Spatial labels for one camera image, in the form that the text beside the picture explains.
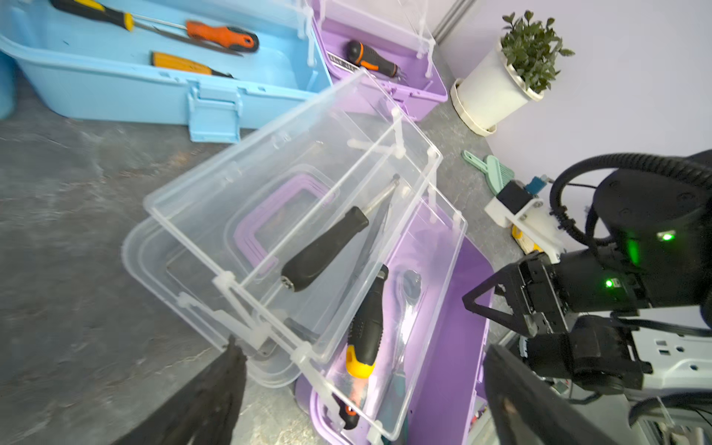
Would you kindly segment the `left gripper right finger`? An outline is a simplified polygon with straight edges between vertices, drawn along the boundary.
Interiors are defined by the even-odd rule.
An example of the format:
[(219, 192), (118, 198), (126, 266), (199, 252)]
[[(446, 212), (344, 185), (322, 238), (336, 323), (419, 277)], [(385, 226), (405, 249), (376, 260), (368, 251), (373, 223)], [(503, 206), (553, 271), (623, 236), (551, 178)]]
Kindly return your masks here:
[(509, 350), (489, 346), (485, 395), (502, 444), (613, 444)]

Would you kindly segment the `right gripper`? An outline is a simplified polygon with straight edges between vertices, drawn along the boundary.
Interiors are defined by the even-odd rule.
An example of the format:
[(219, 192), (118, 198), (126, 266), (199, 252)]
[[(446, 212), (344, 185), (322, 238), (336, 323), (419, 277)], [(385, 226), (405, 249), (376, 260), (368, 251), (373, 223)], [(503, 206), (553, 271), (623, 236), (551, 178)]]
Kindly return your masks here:
[(520, 350), (541, 378), (618, 395), (643, 389), (653, 372), (632, 329), (604, 317), (637, 312), (643, 303), (637, 278), (604, 269), (588, 253), (556, 264), (543, 253), (530, 254), (486, 278), (462, 301), (467, 311), (524, 337)]

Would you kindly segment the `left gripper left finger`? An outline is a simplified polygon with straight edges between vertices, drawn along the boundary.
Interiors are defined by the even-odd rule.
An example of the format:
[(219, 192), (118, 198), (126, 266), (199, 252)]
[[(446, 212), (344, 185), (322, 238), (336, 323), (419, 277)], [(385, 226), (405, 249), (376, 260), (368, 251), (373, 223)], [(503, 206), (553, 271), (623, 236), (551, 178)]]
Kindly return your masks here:
[(117, 444), (229, 444), (247, 383), (247, 357), (231, 336), (209, 366)]

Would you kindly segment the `purple toolbox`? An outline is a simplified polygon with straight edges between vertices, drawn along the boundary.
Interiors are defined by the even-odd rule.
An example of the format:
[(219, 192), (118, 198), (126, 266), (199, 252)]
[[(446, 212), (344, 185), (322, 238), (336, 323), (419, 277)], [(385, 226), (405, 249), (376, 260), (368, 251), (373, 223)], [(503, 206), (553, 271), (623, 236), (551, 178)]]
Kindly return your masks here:
[(418, 122), (448, 99), (426, 1), (310, 1), (326, 66), (340, 81), (365, 69)]
[(267, 388), (304, 378), (346, 443), (383, 444), (449, 389), (472, 415), (492, 270), (437, 188), (441, 152), (367, 72), (151, 193), (126, 270)]

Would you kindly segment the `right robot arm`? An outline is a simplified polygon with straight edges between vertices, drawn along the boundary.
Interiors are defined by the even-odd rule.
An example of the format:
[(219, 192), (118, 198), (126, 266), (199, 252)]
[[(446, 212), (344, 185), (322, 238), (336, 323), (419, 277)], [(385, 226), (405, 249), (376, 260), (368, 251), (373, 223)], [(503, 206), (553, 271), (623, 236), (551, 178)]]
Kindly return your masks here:
[[(711, 154), (608, 154), (563, 172), (551, 213), (580, 250), (533, 252), (463, 296), (541, 378), (711, 400)], [(701, 328), (645, 320), (698, 307)]]

